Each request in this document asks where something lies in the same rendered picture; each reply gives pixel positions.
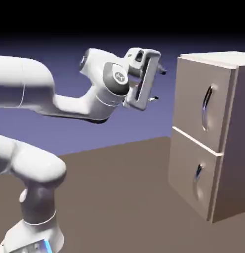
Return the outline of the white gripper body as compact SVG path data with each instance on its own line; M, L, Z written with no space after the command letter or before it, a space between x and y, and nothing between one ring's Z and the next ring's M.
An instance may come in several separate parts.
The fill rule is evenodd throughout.
M160 52L153 49L128 50L124 56L129 64L128 74L138 77L139 81L129 81L129 92L122 103L124 107L133 107L141 111L146 109L160 57Z

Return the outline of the tall cabinet door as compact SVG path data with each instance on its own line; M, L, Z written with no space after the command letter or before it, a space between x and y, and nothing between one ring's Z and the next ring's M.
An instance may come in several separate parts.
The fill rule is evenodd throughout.
M177 59L173 126L216 153L223 149L227 113L238 66L180 56ZM202 103L209 86L208 131L202 128Z

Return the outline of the grey-brown cabinet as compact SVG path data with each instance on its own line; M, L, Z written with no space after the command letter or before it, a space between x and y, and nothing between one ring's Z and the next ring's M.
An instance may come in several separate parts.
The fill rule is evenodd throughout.
M168 180L207 221L245 212L245 52L178 57Z

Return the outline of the short cabinet door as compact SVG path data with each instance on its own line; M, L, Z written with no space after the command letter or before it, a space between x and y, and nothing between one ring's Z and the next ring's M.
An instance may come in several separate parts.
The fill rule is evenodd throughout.
M205 220L210 220L215 172L219 168L223 153L216 153L177 127L172 128L168 181L177 193ZM203 198L197 201L192 182L198 164L204 169L199 185Z

